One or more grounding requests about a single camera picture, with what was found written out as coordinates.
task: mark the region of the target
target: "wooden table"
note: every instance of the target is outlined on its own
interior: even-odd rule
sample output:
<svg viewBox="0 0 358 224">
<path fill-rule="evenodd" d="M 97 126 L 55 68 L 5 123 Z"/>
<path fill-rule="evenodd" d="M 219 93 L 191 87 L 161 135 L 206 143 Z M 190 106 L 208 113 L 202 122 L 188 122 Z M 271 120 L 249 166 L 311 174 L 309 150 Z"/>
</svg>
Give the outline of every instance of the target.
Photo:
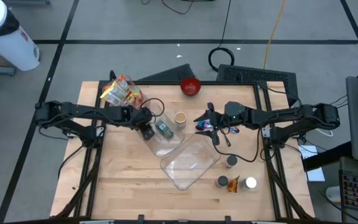
<svg viewBox="0 0 358 224">
<path fill-rule="evenodd" d="M 281 82 L 269 82 L 268 86 L 284 91 Z M 206 104 L 212 101 L 215 110 L 223 113 L 228 101 L 237 101 L 256 108 L 252 86 L 204 85 L 198 95 L 190 98 L 181 93 L 179 86 L 141 85 L 141 90 L 149 98 L 158 97 L 166 107 L 167 116 L 173 118 L 175 111 L 184 111 L 188 121 L 184 132 L 191 136 L 196 130 L 192 121 L 204 113 Z M 83 82 L 78 104 L 93 106 L 98 90 L 98 82 Z M 272 109 L 287 108 L 286 96 L 269 92 Z M 82 125 L 90 125 L 86 119 L 75 119 Z M 228 134 L 232 144 L 226 146 L 221 136 L 222 152 L 232 152 L 245 158 L 253 158 L 257 147 L 257 131 L 239 127 L 239 134 Z M 65 156 L 80 146 L 79 139 L 68 142 Z M 287 144 L 298 148 L 294 139 Z M 303 172 L 300 153 L 290 147 L 281 150 L 288 189 L 299 204 L 314 216 L 310 194 Z M 85 150 L 71 159 L 62 169 L 58 181 L 51 215 L 60 212 L 78 188 L 83 167 Z M 104 137 L 98 182 L 96 187 L 92 219 L 136 220 L 139 214 L 147 220 L 223 220 L 230 215 L 232 220 L 274 220 L 272 197 L 266 164 L 258 155 L 253 163 L 240 161 L 232 169 L 225 169 L 226 156 L 221 156 L 199 180 L 188 190 L 178 190 L 160 168 L 161 158 L 154 156 L 135 131 L 108 125 Z M 220 175 L 235 178 L 255 177 L 257 187 L 253 190 L 239 190 L 229 193 L 219 189 L 215 180 Z M 282 194 L 277 188 L 282 217 L 285 217 Z M 88 193 L 84 194 L 82 214 L 85 214 Z"/>
</svg>

